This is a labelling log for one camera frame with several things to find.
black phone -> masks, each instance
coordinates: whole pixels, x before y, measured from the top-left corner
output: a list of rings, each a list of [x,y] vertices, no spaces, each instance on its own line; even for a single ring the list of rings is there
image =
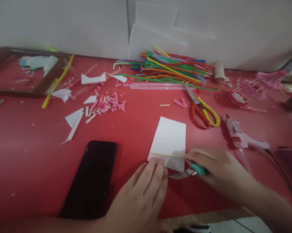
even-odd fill
[[[97,219],[106,214],[109,182],[117,148],[115,142],[89,142],[60,217]]]

white wall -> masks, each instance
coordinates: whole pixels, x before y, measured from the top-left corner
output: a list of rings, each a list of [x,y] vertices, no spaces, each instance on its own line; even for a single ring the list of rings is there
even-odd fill
[[[140,0],[177,6],[174,27],[217,38],[204,58],[272,72],[292,57],[292,0]],[[136,0],[127,0],[129,32]]]
[[[125,0],[0,0],[0,46],[128,56]]]

hand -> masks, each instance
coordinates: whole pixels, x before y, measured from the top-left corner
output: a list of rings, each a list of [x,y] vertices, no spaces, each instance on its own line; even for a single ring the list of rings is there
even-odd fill
[[[121,188],[106,215],[107,232],[173,232],[166,223],[157,222],[168,186],[164,163],[164,158],[152,158]]]
[[[239,203],[243,202],[243,197],[248,195],[248,192],[260,188],[260,183],[225,150],[197,146],[185,154],[185,159],[205,167],[210,174],[199,178],[219,193]]]

brown frame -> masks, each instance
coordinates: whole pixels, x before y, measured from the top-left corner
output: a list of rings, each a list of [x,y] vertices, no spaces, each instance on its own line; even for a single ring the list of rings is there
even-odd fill
[[[22,90],[2,90],[0,89],[0,95],[2,96],[16,96],[16,97],[31,97],[41,98],[44,97],[44,93],[50,85],[53,83],[55,78],[59,78],[63,73],[65,67],[65,60],[69,60],[69,56],[66,53],[51,52],[45,50],[33,50],[33,49],[22,49],[14,47],[2,47],[0,48],[0,65],[11,55],[17,54],[19,56],[55,56],[59,60],[47,73],[47,75],[41,80],[41,82],[32,91]]]

yellow straw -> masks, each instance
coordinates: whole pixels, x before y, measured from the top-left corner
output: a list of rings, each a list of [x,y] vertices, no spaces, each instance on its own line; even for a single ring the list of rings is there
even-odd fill
[[[170,57],[166,52],[164,52],[163,50],[159,49],[157,46],[152,45],[153,47],[155,47],[157,50],[159,50],[161,53],[163,53],[165,56]]]
[[[168,68],[167,66],[162,65],[161,63],[159,63],[159,62],[157,62],[157,61],[155,61],[155,60],[152,60],[150,57],[147,57],[147,60],[149,60],[149,61],[151,61],[151,62],[153,62],[153,63],[155,63],[155,64],[157,64],[157,65],[159,65],[159,66],[162,66],[162,67],[164,67],[165,69],[168,69],[168,70],[170,70],[170,71],[172,71],[172,72],[174,72],[174,73],[176,73],[176,74],[179,74],[179,75],[181,75],[181,76],[183,76],[183,77],[189,78],[190,80],[193,80],[193,81],[198,82],[198,83],[202,83],[200,80],[193,79],[192,77],[189,77],[189,76],[187,76],[187,75],[184,75],[184,74],[182,74],[182,73],[177,72],[176,70],[172,70],[171,68]]]
[[[59,83],[62,81],[62,79],[64,78],[64,76],[66,75],[69,67],[71,66],[71,62],[73,60],[75,55],[71,55],[70,59],[69,59],[69,62],[68,62],[68,65],[66,66],[64,72],[62,73],[62,75],[60,76],[60,78],[54,83],[53,87],[51,88],[51,90],[49,91],[45,101],[43,102],[43,105],[41,106],[42,108],[46,108],[48,102],[49,102],[49,99],[51,97],[51,94],[54,92],[54,90],[56,89],[56,87],[59,85]]]

